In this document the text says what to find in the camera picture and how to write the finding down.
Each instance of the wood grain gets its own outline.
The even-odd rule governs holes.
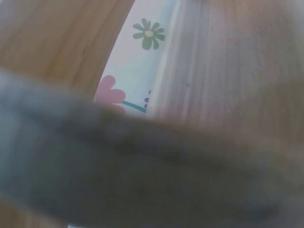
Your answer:
[[[0,67],[92,98],[134,0],[3,0]],[[0,204],[1,228],[65,224]]]
[[[300,0],[181,1],[156,115],[302,145],[303,20]]]

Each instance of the blurry gray object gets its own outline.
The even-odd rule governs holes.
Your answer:
[[[298,159],[0,73],[0,192],[85,227],[298,227]]]

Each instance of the wooden surface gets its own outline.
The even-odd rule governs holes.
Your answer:
[[[178,15],[157,115],[301,145],[303,1],[186,0]]]
[[[92,98],[134,0],[0,2],[0,67]],[[1,228],[66,226],[0,204]]]

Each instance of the green flower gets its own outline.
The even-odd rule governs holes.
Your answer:
[[[142,25],[143,27],[140,24],[133,25],[133,28],[142,31],[141,33],[134,34],[133,38],[143,38],[142,47],[145,50],[150,50],[152,47],[152,43],[154,43],[153,49],[158,49],[160,47],[160,44],[156,39],[164,41],[165,36],[160,33],[163,33],[165,30],[162,28],[158,28],[160,26],[159,23],[155,23],[151,28],[151,21],[148,22],[147,19],[142,19]]]

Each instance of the light wood panel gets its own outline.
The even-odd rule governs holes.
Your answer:
[[[178,15],[156,115],[303,144],[303,1],[186,0]]]
[[[3,0],[0,67],[92,98],[134,0]],[[1,228],[66,224],[0,204]]]

